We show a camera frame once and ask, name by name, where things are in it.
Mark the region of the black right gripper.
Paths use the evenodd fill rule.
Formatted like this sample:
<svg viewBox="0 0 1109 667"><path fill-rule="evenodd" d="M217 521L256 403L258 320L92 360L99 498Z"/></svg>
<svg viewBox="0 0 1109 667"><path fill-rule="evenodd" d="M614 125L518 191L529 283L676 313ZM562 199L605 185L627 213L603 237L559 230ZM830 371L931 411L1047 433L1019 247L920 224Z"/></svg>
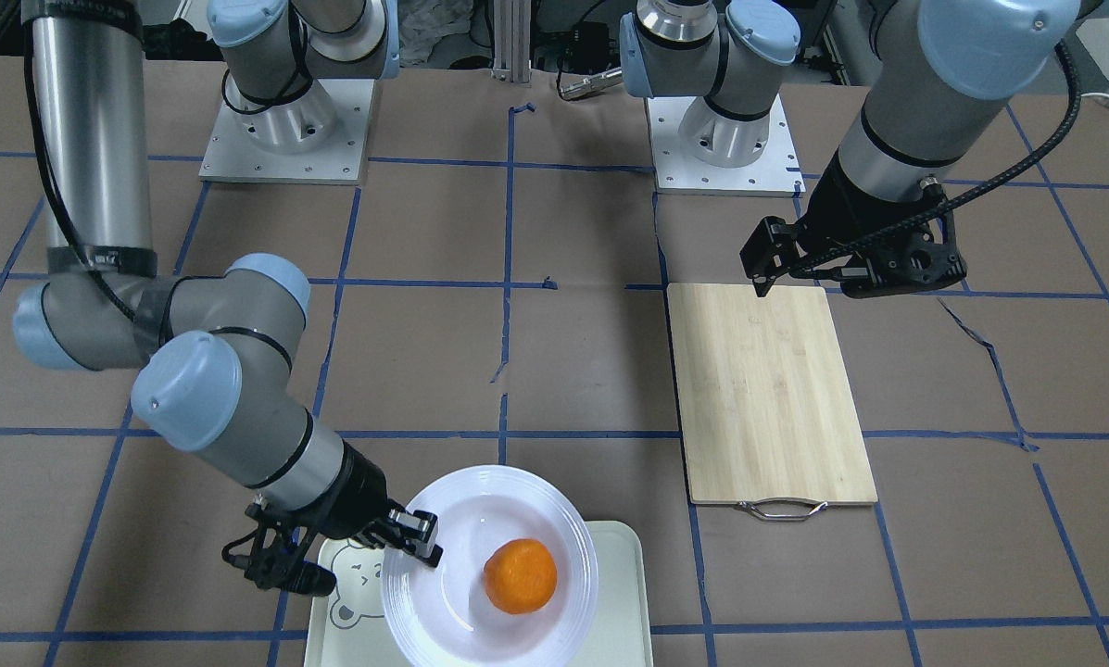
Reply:
<svg viewBox="0 0 1109 667"><path fill-rule="evenodd" d="M334 540L356 539L365 547L384 548L384 564L409 557L436 567L442 547L436 543L438 515L405 511L387 495L384 473L352 445L344 447L338 481L304 511L262 511L250 506L258 527L228 542L223 560L244 570L245 579L261 590L279 588L289 594L326 597L335 575L306 560L311 544L324 535Z"/></svg>

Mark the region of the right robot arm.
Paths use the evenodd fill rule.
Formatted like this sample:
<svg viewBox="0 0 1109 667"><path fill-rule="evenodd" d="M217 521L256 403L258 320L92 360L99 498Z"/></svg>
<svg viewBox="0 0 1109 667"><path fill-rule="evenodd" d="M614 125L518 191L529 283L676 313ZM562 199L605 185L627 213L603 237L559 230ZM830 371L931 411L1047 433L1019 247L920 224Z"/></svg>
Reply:
<svg viewBox="0 0 1109 667"><path fill-rule="evenodd" d="M19 296L17 346L45 368L135 368L131 405L177 449L253 491L254 529L223 560L262 590L325 597L318 536L396 548L436 567L438 518L406 511L381 469L286 385L309 280L286 257L238 257L220 277L157 273L133 1L24 1L24 83L54 228L45 283Z"/></svg>

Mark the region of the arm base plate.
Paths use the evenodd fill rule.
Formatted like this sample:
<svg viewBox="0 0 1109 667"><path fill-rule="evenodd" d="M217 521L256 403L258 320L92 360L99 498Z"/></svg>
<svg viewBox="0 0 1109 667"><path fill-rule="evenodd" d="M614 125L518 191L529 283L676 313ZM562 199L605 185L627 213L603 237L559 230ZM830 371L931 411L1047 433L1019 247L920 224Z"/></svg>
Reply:
<svg viewBox="0 0 1109 667"><path fill-rule="evenodd" d="M805 185L776 97L753 121L720 117L701 97L647 100L657 193L795 198Z"/></svg>
<svg viewBox="0 0 1109 667"><path fill-rule="evenodd" d="M304 97L257 113L232 77L199 176L207 182L359 185L376 83L314 80Z"/></svg>

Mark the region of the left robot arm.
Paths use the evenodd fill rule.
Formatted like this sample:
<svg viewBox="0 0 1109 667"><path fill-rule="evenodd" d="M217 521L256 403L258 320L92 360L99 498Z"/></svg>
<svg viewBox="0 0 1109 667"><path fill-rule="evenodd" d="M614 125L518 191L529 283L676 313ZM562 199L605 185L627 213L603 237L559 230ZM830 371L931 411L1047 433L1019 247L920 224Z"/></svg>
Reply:
<svg viewBox="0 0 1109 667"><path fill-rule="evenodd" d="M765 218L740 250L759 296L775 280L838 282L851 299L940 290L966 262L953 212L1019 176L1071 130L1080 97L1064 37L1109 1L873 1L869 37L883 69L795 223ZM685 139L716 166L747 163L764 140L800 26L774 1L639 1L619 26L625 91L690 97ZM1011 98L1057 55L1069 89L1062 122L963 195L942 178Z"/></svg>

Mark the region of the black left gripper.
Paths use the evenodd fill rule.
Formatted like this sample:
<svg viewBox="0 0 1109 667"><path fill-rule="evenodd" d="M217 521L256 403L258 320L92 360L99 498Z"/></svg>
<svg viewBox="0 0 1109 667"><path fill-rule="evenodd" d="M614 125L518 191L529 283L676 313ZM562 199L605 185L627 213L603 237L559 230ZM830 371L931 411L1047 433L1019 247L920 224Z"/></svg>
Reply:
<svg viewBox="0 0 1109 667"><path fill-rule="evenodd" d="M940 290L959 283L966 263L956 244L949 198L935 178L915 182L915 201L865 193L832 156L795 223L767 216L739 256L757 299L779 277L834 280L851 299Z"/></svg>

